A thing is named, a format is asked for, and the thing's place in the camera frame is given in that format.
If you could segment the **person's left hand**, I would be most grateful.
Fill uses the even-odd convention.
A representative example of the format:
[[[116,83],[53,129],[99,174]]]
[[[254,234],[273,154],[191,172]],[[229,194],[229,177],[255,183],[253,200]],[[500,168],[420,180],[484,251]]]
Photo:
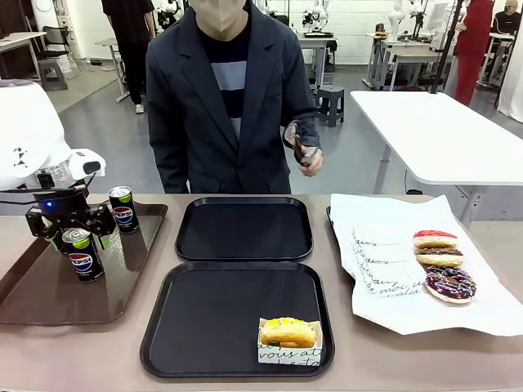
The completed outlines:
[[[324,162],[323,153],[320,148],[313,146],[302,146],[302,158],[300,170],[304,176],[312,177],[318,174]]]

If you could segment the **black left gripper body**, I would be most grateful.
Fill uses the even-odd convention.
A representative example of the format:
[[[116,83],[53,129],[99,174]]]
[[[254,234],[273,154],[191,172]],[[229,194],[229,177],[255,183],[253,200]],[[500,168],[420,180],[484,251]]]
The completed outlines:
[[[88,195],[86,188],[36,193],[31,213],[61,229],[85,229],[89,222]]]

